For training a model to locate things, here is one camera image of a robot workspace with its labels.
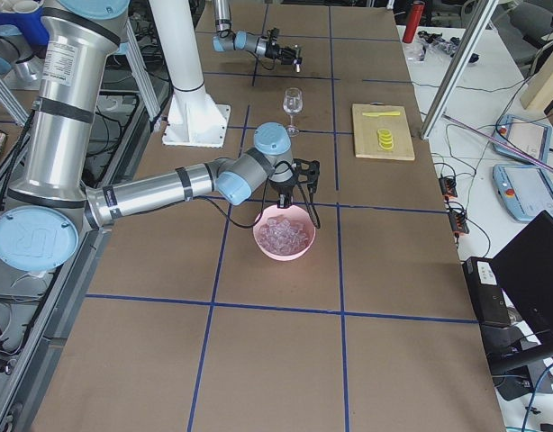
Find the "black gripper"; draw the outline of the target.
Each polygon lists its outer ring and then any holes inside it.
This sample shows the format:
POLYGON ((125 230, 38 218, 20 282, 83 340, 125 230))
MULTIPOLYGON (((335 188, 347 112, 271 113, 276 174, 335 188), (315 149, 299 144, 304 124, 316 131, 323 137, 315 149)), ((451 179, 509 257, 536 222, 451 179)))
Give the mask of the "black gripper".
POLYGON ((266 42, 264 56, 267 59, 278 60, 280 63, 292 66, 295 72, 301 71, 303 62, 302 47, 298 44, 292 47, 283 47, 275 40, 268 40, 266 42))
POLYGON ((291 194, 298 183, 300 164, 299 158, 293 158, 291 161, 280 160, 274 166, 274 173, 269 178, 269 182, 279 194, 277 202, 279 209, 288 209, 291 206, 291 194))

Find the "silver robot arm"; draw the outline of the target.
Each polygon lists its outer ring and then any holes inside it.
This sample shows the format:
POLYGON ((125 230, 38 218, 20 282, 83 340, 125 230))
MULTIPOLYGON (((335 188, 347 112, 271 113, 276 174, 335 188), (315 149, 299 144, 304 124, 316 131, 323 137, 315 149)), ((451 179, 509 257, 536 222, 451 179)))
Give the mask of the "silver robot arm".
POLYGON ((279 62, 291 66, 295 73, 301 71, 303 63, 302 47, 298 44, 282 46, 278 43, 280 30, 275 27, 266 34, 256 36, 247 31, 232 29, 231 8, 226 0, 214 0, 214 25, 216 34, 213 37, 213 48, 217 52, 248 52, 264 69, 273 70, 279 62))
MULTIPOLYGON (((290 205, 295 171, 285 127, 258 127, 253 147, 237 159, 180 167, 137 181, 85 189, 80 184, 105 62, 122 44, 130 1, 44 1, 41 22, 50 39, 34 101, 22 175, 9 185, 9 210, 0 215, 0 260, 41 272, 64 264, 77 249, 80 230, 152 212, 218 192, 232 205, 271 183, 290 205)), ((163 144, 221 148, 231 107, 206 92, 187 1, 150 1, 173 88, 163 144)), ((300 71, 300 47, 281 47, 278 29, 268 36, 232 30, 228 1, 213 1, 216 51, 246 51, 300 71)))

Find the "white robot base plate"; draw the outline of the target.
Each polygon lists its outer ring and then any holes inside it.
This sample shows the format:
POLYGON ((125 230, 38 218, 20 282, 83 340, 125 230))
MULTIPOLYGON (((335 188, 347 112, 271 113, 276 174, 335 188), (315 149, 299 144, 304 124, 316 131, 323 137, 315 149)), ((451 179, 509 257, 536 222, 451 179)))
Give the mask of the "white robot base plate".
POLYGON ((168 125, 162 137, 164 145, 221 148, 224 143, 231 107, 216 104, 214 108, 190 112, 186 108, 185 116, 176 102, 168 112, 168 125))

